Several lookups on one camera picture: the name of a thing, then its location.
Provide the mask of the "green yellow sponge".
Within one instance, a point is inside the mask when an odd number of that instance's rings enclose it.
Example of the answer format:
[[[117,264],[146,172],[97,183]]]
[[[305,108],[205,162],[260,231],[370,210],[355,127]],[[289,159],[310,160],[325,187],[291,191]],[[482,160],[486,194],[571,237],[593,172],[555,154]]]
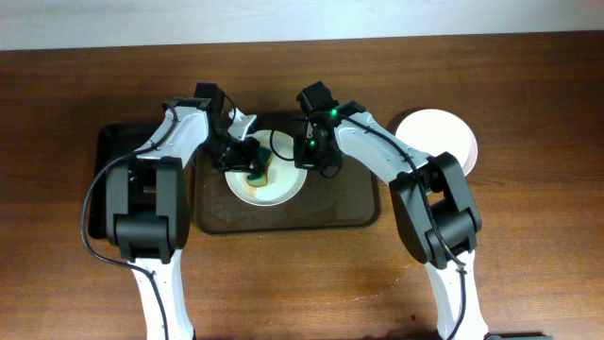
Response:
[[[250,173],[246,182],[252,187],[262,187],[268,184],[268,168],[273,158],[273,152],[261,147],[250,163]]]

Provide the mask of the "white plate top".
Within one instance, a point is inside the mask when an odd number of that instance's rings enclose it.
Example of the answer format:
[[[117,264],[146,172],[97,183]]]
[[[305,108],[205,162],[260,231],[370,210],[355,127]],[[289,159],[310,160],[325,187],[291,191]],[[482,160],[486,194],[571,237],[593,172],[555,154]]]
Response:
[[[262,147],[271,151],[270,129],[260,130],[248,137],[259,140]],[[294,139],[290,135],[275,131],[273,146],[280,156],[292,158],[294,155]],[[294,197],[303,187],[307,177],[307,170],[296,168],[292,161],[284,161],[273,156],[268,166],[267,184],[251,186],[242,172],[226,172],[226,183],[232,193],[240,200],[261,207],[276,206]]]

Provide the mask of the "white plate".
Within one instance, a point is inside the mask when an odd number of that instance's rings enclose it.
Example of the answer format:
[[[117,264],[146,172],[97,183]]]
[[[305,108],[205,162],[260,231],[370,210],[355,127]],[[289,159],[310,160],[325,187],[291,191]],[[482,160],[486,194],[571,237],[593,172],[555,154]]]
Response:
[[[414,149],[438,156],[452,154],[463,165],[473,143],[471,128],[457,115],[438,109],[418,110],[398,125],[395,137]]]
[[[260,130],[248,137],[259,140],[262,147],[271,151],[270,129]],[[275,131],[273,146],[280,156],[292,158],[294,155],[294,139],[290,135]],[[307,177],[307,170],[296,168],[292,161],[284,161],[273,156],[268,166],[267,184],[251,186],[242,172],[226,172],[226,183],[232,193],[240,200],[261,207],[276,206],[294,197],[303,187]]]

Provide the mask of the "white plate bottom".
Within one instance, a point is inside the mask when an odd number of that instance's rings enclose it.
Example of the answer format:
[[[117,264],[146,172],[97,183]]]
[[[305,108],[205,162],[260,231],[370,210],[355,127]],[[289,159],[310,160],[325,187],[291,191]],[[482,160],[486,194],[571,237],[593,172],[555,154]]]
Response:
[[[398,125],[395,137],[414,149],[438,156],[452,154],[463,165],[473,143],[471,128],[457,115],[438,109],[418,110]]]

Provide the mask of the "pale grey plate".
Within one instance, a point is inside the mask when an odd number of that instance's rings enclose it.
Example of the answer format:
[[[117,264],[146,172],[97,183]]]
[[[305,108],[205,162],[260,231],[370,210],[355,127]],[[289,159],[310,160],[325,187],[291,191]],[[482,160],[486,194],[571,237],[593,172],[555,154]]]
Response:
[[[469,148],[469,153],[468,153],[468,156],[466,158],[466,161],[463,164],[463,166],[461,167],[462,172],[464,173],[464,175],[466,177],[475,168],[477,162],[478,162],[478,144],[477,143],[471,143],[470,144],[470,148]]]

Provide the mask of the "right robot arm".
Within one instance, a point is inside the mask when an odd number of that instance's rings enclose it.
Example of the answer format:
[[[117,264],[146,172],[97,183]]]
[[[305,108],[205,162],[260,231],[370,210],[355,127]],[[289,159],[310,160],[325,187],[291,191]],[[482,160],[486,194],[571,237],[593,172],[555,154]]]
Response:
[[[339,103],[321,81],[296,101],[307,128],[294,138],[295,166],[325,170],[348,156],[387,184],[398,235],[428,273],[440,337],[488,338],[474,277],[482,221],[457,159],[404,144],[360,103]]]

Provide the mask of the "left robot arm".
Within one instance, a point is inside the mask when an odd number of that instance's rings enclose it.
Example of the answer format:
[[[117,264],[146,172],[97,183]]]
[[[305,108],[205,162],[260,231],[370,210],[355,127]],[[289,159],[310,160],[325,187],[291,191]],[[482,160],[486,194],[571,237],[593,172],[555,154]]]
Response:
[[[143,145],[112,161],[106,176],[106,235],[133,274],[149,339],[194,339],[181,260],[190,231],[184,170],[197,151],[219,170],[261,175],[268,153],[248,137],[256,118],[232,109],[215,83],[163,104],[165,118]]]

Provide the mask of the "large brown serving tray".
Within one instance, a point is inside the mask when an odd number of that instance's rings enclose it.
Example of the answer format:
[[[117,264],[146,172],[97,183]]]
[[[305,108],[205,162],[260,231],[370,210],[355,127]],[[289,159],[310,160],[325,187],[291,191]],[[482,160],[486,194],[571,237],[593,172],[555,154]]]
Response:
[[[294,111],[261,114],[258,131],[270,129],[270,142],[275,131],[294,138],[305,127],[295,122],[297,116]],[[378,179],[361,163],[345,157],[341,168],[307,172],[303,187],[294,197],[276,206],[254,206],[232,193],[226,172],[213,167],[209,154],[198,153],[194,164],[194,222],[208,234],[232,234],[367,227],[378,220]]]

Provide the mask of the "small black tray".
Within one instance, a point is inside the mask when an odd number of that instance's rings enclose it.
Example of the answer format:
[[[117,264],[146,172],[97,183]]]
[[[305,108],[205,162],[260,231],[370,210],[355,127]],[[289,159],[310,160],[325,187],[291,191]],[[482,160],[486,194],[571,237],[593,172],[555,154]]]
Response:
[[[159,123],[122,123],[102,127],[98,132],[94,174],[113,159],[142,146],[159,127]],[[88,234],[102,240],[106,234],[106,178],[102,177],[92,190]]]

